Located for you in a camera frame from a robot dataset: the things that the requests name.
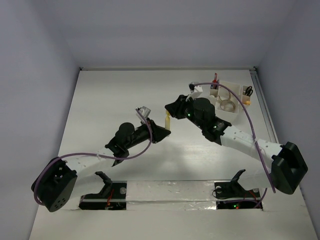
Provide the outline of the yellow highlighter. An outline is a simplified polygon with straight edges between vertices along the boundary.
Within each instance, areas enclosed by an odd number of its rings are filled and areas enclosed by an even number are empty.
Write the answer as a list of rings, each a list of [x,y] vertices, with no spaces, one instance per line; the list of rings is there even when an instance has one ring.
[[[166,115],[166,117],[165,117],[164,128],[168,131],[171,130],[171,117],[170,117],[170,115]]]

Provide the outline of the red gel pen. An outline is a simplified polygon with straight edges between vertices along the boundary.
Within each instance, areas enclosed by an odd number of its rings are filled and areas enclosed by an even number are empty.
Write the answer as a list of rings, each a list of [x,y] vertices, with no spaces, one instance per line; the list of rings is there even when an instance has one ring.
[[[214,79],[212,81],[211,89],[216,89],[217,88],[217,85],[216,85],[217,82],[218,82],[218,74],[215,73],[214,74]]]

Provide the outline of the beige masking tape roll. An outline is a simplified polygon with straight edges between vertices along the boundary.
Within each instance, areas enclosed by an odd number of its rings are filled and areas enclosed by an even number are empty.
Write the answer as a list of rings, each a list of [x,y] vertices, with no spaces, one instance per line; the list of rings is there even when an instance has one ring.
[[[231,93],[223,87],[220,89],[219,96],[222,100],[230,100],[231,99]]]

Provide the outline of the white perforated organizer basket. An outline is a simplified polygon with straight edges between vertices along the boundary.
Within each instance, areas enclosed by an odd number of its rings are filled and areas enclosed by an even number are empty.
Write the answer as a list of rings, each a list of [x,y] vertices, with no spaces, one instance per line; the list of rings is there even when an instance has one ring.
[[[240,101],[231,92],[221,86],[211,86],[208,99],[214,105],[217,117],[232,123],[244,111],[242,105],[245,108],[251,105],[253,87],[251,85],[240,85],[227,81],[220,81],[219,83],[234,92]]]

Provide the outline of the clear tape roll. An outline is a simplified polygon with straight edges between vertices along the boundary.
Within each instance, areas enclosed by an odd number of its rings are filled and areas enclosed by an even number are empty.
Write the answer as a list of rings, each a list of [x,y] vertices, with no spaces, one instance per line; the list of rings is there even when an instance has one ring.
[[[220,102],[220,109],[225,112],[233,113],[236,110],[236,105],[233,101],[225,99]]]

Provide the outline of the black handled scissors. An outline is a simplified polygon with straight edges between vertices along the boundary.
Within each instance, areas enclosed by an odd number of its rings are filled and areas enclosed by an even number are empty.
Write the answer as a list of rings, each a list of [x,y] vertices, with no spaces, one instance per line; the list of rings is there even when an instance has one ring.
[[[252,86],[248,86],[244,90],[244,95],[250,97],[252,94],[253,94],[253,87]]]

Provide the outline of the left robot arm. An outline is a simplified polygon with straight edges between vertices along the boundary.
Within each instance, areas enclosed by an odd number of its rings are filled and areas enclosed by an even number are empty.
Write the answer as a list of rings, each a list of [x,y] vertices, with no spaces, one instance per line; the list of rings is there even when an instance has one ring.
[[[112,180],[103,172],[125,160],[135,159],[145,150],[130,155],[129,150],[138,144],[147,142],[156,144],[168,137],[171,131],[158,126],[146,118],[141,125],[134,127],[130,122],[122,123],[114,137],[97,153],[69,153],[55,157],[45,166],[31,185],[36,203],[47,208],[49,212],[61,209],[69,199],[92,194],[104,198],[113,190]],[[97,176],[93,191],[89,187],[89,177]]]

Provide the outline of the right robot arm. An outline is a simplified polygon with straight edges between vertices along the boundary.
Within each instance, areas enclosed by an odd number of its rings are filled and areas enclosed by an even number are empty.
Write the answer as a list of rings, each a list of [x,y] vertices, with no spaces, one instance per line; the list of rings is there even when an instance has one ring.
[[[237,150],[262,163],[261,175],[239,177],[230,183],[230,190],[235,196],[242,196],[250,189],[270,187],[292,195],[308,171],[296,144],[254,139],[252,135],[217,117],[215,107],[206,98],[191,99],[180,95],[164,108],[173,118],[188,119],[208,141]]]

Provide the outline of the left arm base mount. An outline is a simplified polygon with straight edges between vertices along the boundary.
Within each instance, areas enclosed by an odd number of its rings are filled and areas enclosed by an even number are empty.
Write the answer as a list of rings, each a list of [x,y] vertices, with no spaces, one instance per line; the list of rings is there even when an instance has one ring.
[[[80,198],[81,210],[122,211],[127,209],[127,181],[112,181],[104,172],[97,171],[95,176],[103,182],[98,193],[90,193]]]

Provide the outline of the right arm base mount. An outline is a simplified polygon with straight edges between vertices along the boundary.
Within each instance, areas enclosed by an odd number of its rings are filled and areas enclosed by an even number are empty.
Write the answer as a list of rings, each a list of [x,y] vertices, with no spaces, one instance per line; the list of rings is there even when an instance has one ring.
[[[254,193],[251,190],[245,190],[239,183],[240,176],[245,169],[239,170],[229,181],[218,181],[214,183],[214,190],[211,195],[218,200],[219,204],[223,204],[229,209],[240,209],[247,205],[253,204],[250,208],[262,209],[260,192]]]

